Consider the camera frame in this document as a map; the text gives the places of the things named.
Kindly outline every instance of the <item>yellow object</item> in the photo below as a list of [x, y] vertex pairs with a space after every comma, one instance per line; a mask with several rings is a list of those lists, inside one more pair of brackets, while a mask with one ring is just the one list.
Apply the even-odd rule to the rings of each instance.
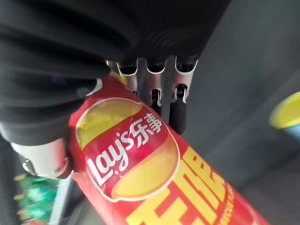
[[14, 177], [14, 181], [21, 181], [26, 178], [27, 174], [23, 173]]
[[270, 124], [277, 129], [300, 124], [300, 91], [287, 97], [274, 109]]
[[112, 189], [112, 199], [138, 198], [162, 187], [174, 174], [178, 150], [172, 136], [153, 153], [138, 163]]
[[80, 147], [83, 149], [95, 137], [138, 113], [142, 107], [134, 101], [116, 98], [92, 106], [76, 128]]

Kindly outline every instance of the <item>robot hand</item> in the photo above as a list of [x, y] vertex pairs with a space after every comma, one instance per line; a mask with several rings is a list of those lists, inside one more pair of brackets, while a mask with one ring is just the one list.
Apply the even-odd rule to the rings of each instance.
[[3, 0], [0, 7], [0, 132], [30, 173], [65, 178], [68, 120], [97, 79], [118, 63], [136, 91], [147, 59], [151, 106], [161, 110], [165, 59], [177, 56], [170, 125], [186, 126], [197, 60], [230, 0]]

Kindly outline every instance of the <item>red snack bag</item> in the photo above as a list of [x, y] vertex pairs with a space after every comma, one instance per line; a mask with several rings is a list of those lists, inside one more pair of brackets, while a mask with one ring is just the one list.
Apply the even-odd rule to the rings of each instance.
[[116, 78], [70, 120], [73, 178], [108, 225], [268, 225]]

